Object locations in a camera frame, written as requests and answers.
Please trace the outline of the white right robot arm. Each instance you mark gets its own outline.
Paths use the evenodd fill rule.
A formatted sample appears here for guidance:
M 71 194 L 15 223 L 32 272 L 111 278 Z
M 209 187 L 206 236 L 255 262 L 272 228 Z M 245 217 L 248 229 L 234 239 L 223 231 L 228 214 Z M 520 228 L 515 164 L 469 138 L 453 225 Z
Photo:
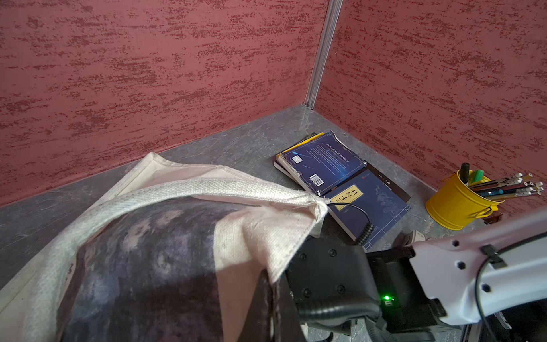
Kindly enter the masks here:
M 374 341 L 434 333 L 546 298 L 546 211 L 380 252 L 307 239 L 285 272 L 299 321 Z

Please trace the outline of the blue Prince book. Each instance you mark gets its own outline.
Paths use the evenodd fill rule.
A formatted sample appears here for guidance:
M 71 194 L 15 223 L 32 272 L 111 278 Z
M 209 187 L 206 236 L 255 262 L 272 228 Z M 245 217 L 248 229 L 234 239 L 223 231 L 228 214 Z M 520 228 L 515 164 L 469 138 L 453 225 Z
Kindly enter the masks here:
M 306 191 L 323 196 L 358 174 L 367 165 L 333 131 L 278 154 L 276 162 Z

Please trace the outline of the yellow spine book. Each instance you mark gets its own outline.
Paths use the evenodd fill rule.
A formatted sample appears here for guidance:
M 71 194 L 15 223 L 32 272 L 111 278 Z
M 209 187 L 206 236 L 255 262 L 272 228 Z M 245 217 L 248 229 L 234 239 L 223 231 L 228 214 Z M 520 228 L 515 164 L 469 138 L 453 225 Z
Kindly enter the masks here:
M 315 139 L 320 138 L 324 134 L 325 134 L 324 132 L 321 132 L 321 133 L 318 133 L 318 134 L 315 134 L 315 135 L 309 135 L 309 136 L 305 137 L 302 141 L 298 142 L 297 144 L 291 146 L 290 148 L 287 148 L 287 149 L 281 151 L 280 154 L 287 153 L 290 150 L 293 150 L 294 148 L 297 148 L 297 147 L 305 145 L 305 144 L 307 144 L 311 141 L 314 141 Z

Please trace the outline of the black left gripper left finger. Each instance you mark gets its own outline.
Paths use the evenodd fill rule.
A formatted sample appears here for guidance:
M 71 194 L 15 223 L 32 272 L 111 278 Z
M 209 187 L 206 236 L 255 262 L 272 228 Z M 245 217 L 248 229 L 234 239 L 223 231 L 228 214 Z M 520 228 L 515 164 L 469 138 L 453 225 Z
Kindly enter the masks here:
M 273 290 L 266 269 L 262 270 L 256 282 L 252 301 L 239 335 L 239 341 L 272 341 Z

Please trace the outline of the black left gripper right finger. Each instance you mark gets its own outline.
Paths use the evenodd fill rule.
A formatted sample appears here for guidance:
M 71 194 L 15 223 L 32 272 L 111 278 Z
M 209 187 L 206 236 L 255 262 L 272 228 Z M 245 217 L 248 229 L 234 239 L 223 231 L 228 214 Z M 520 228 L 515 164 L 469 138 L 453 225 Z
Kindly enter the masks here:
M 306 342 L 286 275 L 273 285 L 273 341 Z

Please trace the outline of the beige canvas tote bag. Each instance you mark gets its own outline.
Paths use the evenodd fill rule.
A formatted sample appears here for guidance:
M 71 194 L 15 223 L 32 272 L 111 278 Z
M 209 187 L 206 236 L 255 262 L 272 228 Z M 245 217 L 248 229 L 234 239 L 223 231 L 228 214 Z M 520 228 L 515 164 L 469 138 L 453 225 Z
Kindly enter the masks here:
M 148 154 L 1 291 L 3 341 L 239 341 L 327 200 Z

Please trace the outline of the black book yellow characters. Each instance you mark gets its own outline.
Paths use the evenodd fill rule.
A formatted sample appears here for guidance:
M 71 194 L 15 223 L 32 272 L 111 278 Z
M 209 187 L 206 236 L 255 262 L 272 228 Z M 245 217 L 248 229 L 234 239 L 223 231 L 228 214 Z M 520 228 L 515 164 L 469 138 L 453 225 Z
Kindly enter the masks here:
M 377 168 L 375 168 L 371 163 L 367 163 L 368 170 L 370 170 L 373 175 L 375 175 L 378 179 L 380 179 L 384 184 L 386 184 L 390 190 L 397 195 L 400 199 L 402 199 L 405 202 L 409 202 L 411 199 L 411 196 L 404 191 L 403 188 L 401 188 L 399 185 L 397 185 L 394 181 L 392 181 L 388 176 L 384 175 L 382 172 L 380 172 Z

